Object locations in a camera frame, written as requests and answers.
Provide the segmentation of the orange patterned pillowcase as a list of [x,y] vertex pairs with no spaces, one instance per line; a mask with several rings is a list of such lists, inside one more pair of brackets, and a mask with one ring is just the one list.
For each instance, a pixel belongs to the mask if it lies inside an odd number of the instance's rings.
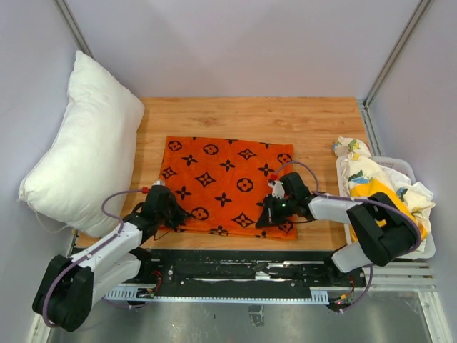
[[293,146],[237,139],[166,138],[160,178],[191,216],[179,232],[223,237],[295,240],[286,222],[259,229],[268,180],[277,170],[291,172]]

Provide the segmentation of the white pillow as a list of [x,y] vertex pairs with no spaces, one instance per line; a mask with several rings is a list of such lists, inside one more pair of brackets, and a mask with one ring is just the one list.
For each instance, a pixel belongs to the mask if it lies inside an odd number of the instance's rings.
[[103,237],[117,221],[134,170],[137,130],[144,105],[105,68],[82,51],[69,77],[69,102],[51,148],[20,183],[19,199],[30,209]]

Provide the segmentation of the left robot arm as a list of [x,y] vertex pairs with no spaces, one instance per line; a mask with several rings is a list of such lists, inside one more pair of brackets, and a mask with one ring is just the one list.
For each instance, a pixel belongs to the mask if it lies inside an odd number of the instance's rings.
[[92,307],[120,284],[135,280],[143,283],[153,272],[151,255],[141,245],[154,237],[158,228],[176,230],[191,213],[177,202],[173,192],[161,184],[141,189],[146,198],[125,217],[103,214],[118,221],[116,228],[85,250],[70,257],[56,255],[48,264],[32,309],[50,328],[68,332],[78,329]]

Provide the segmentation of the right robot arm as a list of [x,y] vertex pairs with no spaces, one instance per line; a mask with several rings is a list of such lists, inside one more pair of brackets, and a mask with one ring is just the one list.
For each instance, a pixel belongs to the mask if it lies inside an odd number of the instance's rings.
[[265,196],[256,227],[277,227],[292,216],[307,222],[328,220],[352,226],[357,241],[337,249],[323,268],[324,279],[343,284],[349,272],[365,266],[383,267],[420,245],[421,230],[383,192],[369,197],[338,197],[311,192],[293,171],[269,182],[273,191]]

